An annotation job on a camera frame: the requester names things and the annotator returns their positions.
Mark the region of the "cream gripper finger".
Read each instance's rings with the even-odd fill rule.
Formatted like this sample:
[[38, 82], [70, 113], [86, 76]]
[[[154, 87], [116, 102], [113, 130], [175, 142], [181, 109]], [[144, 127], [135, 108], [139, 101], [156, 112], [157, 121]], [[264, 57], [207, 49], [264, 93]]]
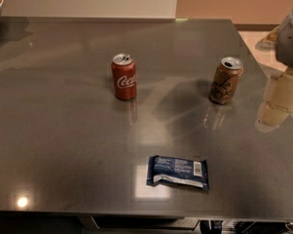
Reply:
[[277, 129], [293, 112], [293, 67], [276, 70], [269, 79], [257, 113], [255, 127], [268, 133]]

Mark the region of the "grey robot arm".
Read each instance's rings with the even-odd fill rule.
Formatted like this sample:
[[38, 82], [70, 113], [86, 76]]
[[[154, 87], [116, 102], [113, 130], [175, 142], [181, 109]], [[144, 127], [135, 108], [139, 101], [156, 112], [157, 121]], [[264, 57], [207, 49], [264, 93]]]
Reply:
[[277, 29], [275, 59], [286, 70], [269, 77], [255, 123], [263, 133], [278, 128], [293, 111], [293, 9]]

